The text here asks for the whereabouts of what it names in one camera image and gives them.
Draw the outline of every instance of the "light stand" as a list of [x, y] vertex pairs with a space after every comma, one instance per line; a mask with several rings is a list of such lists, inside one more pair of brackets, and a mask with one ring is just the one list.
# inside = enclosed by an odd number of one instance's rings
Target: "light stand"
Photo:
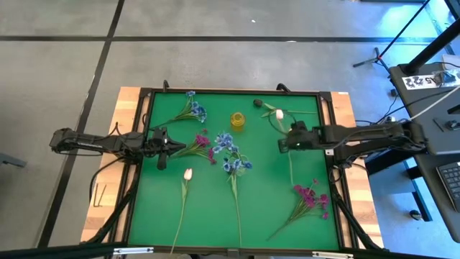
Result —
[[366, 60], [366, 61], [362, 61], [360, 63], [356, 63], [356, 64], [353, 64], [353, 67], [354, 68], [357, 68], [359, 66], [362, 66], [362, 65], [365, 65], [365, 64], [368, 64], [368, 63], [376, 63], [376, 64], [380, 64], [382, 65], [385, 70], [390, 73], [390, 70], [387, 66], [387, 64], [385, 64], [385, 62], [383, 61], [383, 55], [390, 49], [390, 47], [396, 42], [396, 40], [401, 36], [401, 34], [409, 27], [409, 25], [413, 22], [413, 20], [418, 16], [418, 14], [420, 14], [422, 12], [422, 10], [425, 8], [425, 6], [428, 4], [430, 0], [426, 0], [422, 6], [419, 8], [419, 10], [414, 14], [414, 16], [409, 20], [409, 22], [403, 27], [403, 29], [396, 35], [396, 37], [389, 43], [389, 45], [382, 51], [382, 53], [379, 52], [379, 48], [376, 47], [374, 48], [375, 50], [375, 54], [376, 54], [376, 57], [375, 58], [371, 58], [369, 60]]

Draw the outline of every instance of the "yellow cup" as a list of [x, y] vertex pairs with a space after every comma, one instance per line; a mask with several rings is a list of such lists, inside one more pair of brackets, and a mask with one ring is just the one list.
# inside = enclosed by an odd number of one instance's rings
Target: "yellow cup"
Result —
[[241, 112], [235, 112], [230, 117], [231, 128], [235, 132], [242, 132], [246, 117]]

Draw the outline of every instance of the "computer keyboard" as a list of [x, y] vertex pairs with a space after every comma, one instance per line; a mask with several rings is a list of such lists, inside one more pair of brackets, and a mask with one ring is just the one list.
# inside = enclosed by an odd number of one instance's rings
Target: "computer keyboard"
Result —
[[437, 167], [448, 197], [457, 212], [460, 212], [460, 162]]

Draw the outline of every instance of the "desk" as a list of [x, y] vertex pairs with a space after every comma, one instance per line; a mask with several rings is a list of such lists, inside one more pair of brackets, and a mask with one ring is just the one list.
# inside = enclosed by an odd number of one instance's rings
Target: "desk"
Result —
[[[139, 115], [144, 114], [147, 111], [148, 100], [140, 99], [139, 97], [139, 95], [144, 93], [145, 92], [143, 91], [143, 88], [121, 88], [119, 92], [119, 98], [116, 103], [115, 112], [112, 117], [110, 129], [112, 129], [115, 123], [118, 122], [121, 132], [132, 131], [133, 124], [136, 124], [135, 126], [137, 126], [138, 131], [143, 130], [141, 120], [135, 118], [139, 117], [136, 116], [136, 113]], [[324, 122], [326, 124], [330, 123], [330, 112], [328, 109], [333, 107], [333, 111], [331, 111], [331, 113], [333, 112], [335, 115], [334, 119], [336, 120], [337, 124], [348, 127], [354, 126], [354, 115], [353, 111], [351, 110], [349, 95], [347, 93], [333, 92], [330, 93], [329, 96], [332, 100], [332, 106], [328, 106], [326, 101], [322, 101]], [[113, 155], [104, 155], [101, 161], [101, 166], [107, 164], [113, 159]], [[98, 178], [96, 179], [97, 190], [95, 186], [93, 197], [91, 199], [91, 205], [88, 209], [85, 227], [81, 237], [82, 241], [93, 237], [99, 227], [102, 226], [102, 224], [109, 217], [110, 213], [113, 211], [117, 196], [119, 195], [120, 185], [122, 183], [123, 169], [123, 163], [116, 163], [98, 175]], [[125, 170], [128, 171], [128, 177], [126, 178], [128, 184], [125, 184], [125, 186], [129, 186], [129, 182], [132, 179], [135, 166], [130, 166]], [[354, 216], [358, 219], [366, 233], [374, 240], [374, 242], [380, 246], [383, 246], [366, 171], [360, 167], [347, 169], [346, 180]], [[340, 184], [338, 187], [339, 191], [342, 192]], [[353, 238], [350, 235], [346, 219], [344, 218], [343, 214], [340, 213], [340, 215], [341, 234], [343, 235], [344, 246], [351, 247]], [[126, 216], [127, 214], [123, 213], [120, 217], [116, 232], [112, 234], [114, 240], [121, 240], [124, 236], [124, 233], [126, 233], [124, 232], [126, 229]]]
[[[419, 75], [430, 75], [434, 71], [442, 71], [442, 70], [443, 68], [441, 64], [438, 64], [438, 63], [427, 64], [420, 68]], [[436, 93], [437, 91], [440, 91], [439, 88], [430, 88], [430, 89], [423, 89], [423, 90], [407, 90], [403, 83], [403, 80], [401, 79], [402, 71], [400, 70], [399, 67], [390, 68], [390, 75], [392, 77], [393, 84], [395, 85], [395, 88], [400, 94], [400, 97], [404, 104], [408, 104], [412, 101], [415, 101], [416, 99], [419, 99], [420, 97], [427, 96], [427, 95]], [[424, 101], [420, 101], [414, 105], [410, 105], [407, 108], [407, 111], [410, 116], [413, 116], [417, 114], [419, 111], [429, 106], [430, 104], [432, 104], [435, 100], [441, 98], [442, 96], [443, 95], [439, 95], [436, 97], [426, 99]], [[460, 98], [460, 93], [455, 92], [450, 97], [448, 97], [447, 100], [445, 101], [448, 101], [449, 99], [459, 100], [459, 98]], [[450, 108], [449, 104], [443, 101], [438, 106], [435, 106], [431, 110], [426, 112], [424, 115], [419, 116], [418, 118], [415, 118], [414, 122], [421, 124], [423, 126], [425, 133], [430, 134], [431, 132], [428, 132], [428, 131], [438, 130], [438, 129], [433, 129], [433, 127], [436, 127], [436, 125], [432, 123], [432, 118], [433, 116], [435, 116], [434, 114], [436, 114], [437, 111], [441, 111], [442, 109], [446, 110], [445, 109], [446, 107]], [[436, 139], [436, 141], [446, 141], [446, 140], [442, 140], [442, 137], [433, 137], [433, 139]], [[411, 154], [407, 154], [407, 153], [398, 154], [397, 156], [399, 157], [397, 159], [399, 161], [412, 157]], [[441, 213], [441, 216], [443, 217], [444, 222], [446, 223], [446, 226], [452, 238], [456, 242], [460, 242], [460, 213], [454, 210], [454, 207], [452, 206], [449, 200], [449, 197], [447, 196], [446, 190], [442, 185], [441, 179], [439, 178], [436, 172], [437, 166], [460, 161], [460, 154], [458, 155], [417, 154], [417, 155], [414, 155], [413, 157], [415, 158], [415, 161], [418, 165], [420, 175], [425, 179], [425, 182], [428, 188], [430, 189], [431, 195], [433, 196], [433, 199], [439, 209], [439, 212]], [[374, 168], [374, 165], [369, 165], [369, 164], [368, 166], [372, 167], [372, 171], [379, 171], [379, 169], [383, 169], [384, 167], [387, 167], [391, 164], [398, 162], [397, 160], [392, 160], [392, 161], [391, 160], [392, 159], [387, 159], [387, 164], [386, 165], [382, 164], [379, 168]]]

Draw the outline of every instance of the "sticker label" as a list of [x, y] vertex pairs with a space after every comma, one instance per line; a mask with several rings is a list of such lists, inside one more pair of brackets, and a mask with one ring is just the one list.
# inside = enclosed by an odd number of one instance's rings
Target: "sticker label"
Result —
[[402, 81], [405, 84], [405, 87], [408, 90], [418, 90], [418, 89], [427, 89], [427, 88], [438, 88], [434, 81], [434, 75], [427, 76], [408, 76], [402, 78]]

